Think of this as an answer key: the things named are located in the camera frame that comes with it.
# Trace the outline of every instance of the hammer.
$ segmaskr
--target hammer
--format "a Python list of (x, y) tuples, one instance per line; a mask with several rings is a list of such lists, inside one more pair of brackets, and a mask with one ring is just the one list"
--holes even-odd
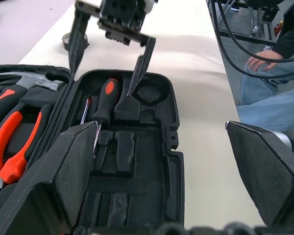
[(29, 88), (40, 86), (57, 91), (65, 85), (59, 80), (50, 81), (46, 75), (37, 72), (2, 72), (1, 75), (21, 76), (22, 78), (0, 93), (0, 122), (19, 102), (19, 99), (26, 94)]

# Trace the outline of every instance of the black cable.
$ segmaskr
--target black cable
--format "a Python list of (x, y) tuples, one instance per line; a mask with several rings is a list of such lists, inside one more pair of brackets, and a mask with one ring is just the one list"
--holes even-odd
[(226, 20), (226, 17), (225, 17), (225, 14), (224, 14), (224, 11), (223, 11), (223, 8), (222, 8), (222, 4), (220, 2), (220, 0), (217, 0), (217, 4), (218, 4), (218, 7), (219, 7), (219, 10), (220, 10), (220, 14), (221, 14), (221, 17), (222, 17), (222, 20), (224, 22), (224, 25), (226, 27), (226, 30), (230, 36), (230, 38), (234, 41), (234, 43), (242, 50), (244, 51), (246, 54), (256, 58), (256, 59), (259, 59), (259, 60), (263, 60), (263, 61), (266, 61), (266, 62), (270, 62), (270, 63), (288, 63), (288, 62), (294, 62), (294, 58), (292, 59), (282, 59), (282, 60), (273, 60), (273, 59), (268, 59), (268, 58), (265, 58), (265, 57), (261, 57), (259, 55), (256, 55), (254, 53), (252, 53), (251, 51), (245, 49), (235, 38), (235, 36), (233, 35), (230, 27), (229, 27), (229, 24), (227, 23), (227, 20)]
[(239, 67), (237, 67), (231, 61), (230, 57), (226, 53), (225, 48), (223, 46), (221, 35), (220, 35), (220, 32), (219, 32), (219, 26), (218, 26), (218, 20), (217, 20), (217, 11), (216, 11), (215, 3), (216, 3), (215, 0), (211, 0), (211, 6), (212, 6), (212, 12), (213, 12), (212, 15), (213, 15), (214, 23), (215, 23), (215, 28), (216, 28), (217, 41), (219, 43), (220, 49), (223, 52), (226, 60), (230, 63), (230, 65), (233, 68), (235, 68), (237, 71), (239, 71), (242, 74), (245, 74), (245, 75), (250, 76), (250, 77), (260, 78), (260, 79), (277, 79), (277, 78), (283, 78), (283, 77), (288, 77), (288, 76), (293, 76), (294, 75), (294, 72), (290, 72), (290, 73), (287, 73), (287, 74), (282, 74), (282, 75), (277, 75), (277, 76), (259, 76), (259, 75), (254, 75), (252, 73), (246, 72), (246, 71), (240, 69)]

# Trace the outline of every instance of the pliers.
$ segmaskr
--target pliers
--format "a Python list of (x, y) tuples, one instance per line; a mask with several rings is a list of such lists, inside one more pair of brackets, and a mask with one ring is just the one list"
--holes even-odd
[(17, 182), (25, 171), (27, 161), (30, 158), (39, 138), (43, 134), (51, 112), (50, 105), (44, 105), (38, 115), (35, 126), (22, 149), (3, 164), (5, 148), (14, 131), (21, 123), (28, 106), (20, 103), (0, 123), (0, 189), (3, 184)]

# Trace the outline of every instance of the black sleeve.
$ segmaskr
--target black sleeve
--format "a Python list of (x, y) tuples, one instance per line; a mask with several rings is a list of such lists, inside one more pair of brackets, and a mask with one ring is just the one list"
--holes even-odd
[(294, 27), (278, 40), (272, 50), (286, 59), (294, 55)]

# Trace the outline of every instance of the jeans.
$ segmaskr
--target jeans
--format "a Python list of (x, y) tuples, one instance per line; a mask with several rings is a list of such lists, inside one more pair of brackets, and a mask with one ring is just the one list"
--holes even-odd
[[(277, 64), (273, 69), (263, 71), (268, 64), (252, 72), (256, 75), (274, 76), (294, 71), (294, 62)], [(258, 79), (243, 75), (241, 95), (237, 107), (240, 122), (264, 129), (286, 132), (294, 127), (294, 89), (276, 94), (278, 84), (294, 80), (294, 75), (280, 79)]]

